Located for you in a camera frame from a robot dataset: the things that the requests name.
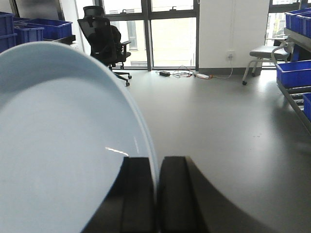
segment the power adapter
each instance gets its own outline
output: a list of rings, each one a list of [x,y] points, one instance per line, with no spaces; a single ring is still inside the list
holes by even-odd
[[[168,76],[171,75],[171,73],[166,72],[166,71],[160,71],[159,74],[160,74],[161,76],[165,76],[165,77],[168,77]]]

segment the white wall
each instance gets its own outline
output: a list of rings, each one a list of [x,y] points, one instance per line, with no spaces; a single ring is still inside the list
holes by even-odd
[[[246,67],[249,51],[264,45],[269,0],[201,0],[199,67]]]
[[[83,18],[84,6],[92,6],[93,0],[60,0],[66,21],[72,22],[72,34],[76,36],[78,49],[90,54],[90,46],[79,29],[78,19]]]
[[[0,0],[0,11],[11,13],[11,6],[9,0]]]

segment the stool leg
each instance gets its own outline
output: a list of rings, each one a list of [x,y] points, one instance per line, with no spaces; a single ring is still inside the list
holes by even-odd
[[[258,64],[258,59],[255,61],[255,64],[254,64],[254,67],[253,67],[253,70],[252,70],[252,76],[255,77],[255,71],[256,71],[256,68],[257,68],[257,64]]]
[[[246,76],[247,76],[249,67],[251,66],[251,63],[252,63],[252,62],[256,62],[256,61],[257,61],[257,59],[256,59],[256,60],[250,61],[250,62],[248,63],[248,65],[247,65],[246,69],[245,69],[245,73],[244,73],[243,78],[242,78],[242,84],[243,84],[244,86],[247,84],[247,81],[245,81],[245,79],[246,79]]]

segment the chair armrest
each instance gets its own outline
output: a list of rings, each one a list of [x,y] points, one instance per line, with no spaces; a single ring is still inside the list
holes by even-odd
[[[127,44],[129,44],[129,43],[131,43],[131,41],[124,41],[124,42],[122,42],[121,44],[124,46],[124,45],[127,45]]]

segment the glass window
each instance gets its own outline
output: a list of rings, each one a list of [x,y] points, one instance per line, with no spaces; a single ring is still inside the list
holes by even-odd
[[[296,3],[297,0],[273,0],[272,4],[273,5],[281,5],[281,4],[292,4]]]
[[[131,56],[126,59],[124,65],[126,67],[147,66],[145,65],[147,62],[147,53],[143,20],[112,21],[110,24],[116,26],[120,31],[121,42],[131,41],[127,45],[127,50],[131,52]]]
[[[152,0],[152,11],[192,10],[193,0]]]
[[[104,8],[107,13],[118,14],[125,10],[126,13],[141,13],[140,0],[105,0]]]
[[[285,27],[284,13],[269,13],[265,44],[272,46],[274,42],[272,38],[283,38]]]
[[[195,66],[196,18],[156,19],[151,26],[155,67]]]

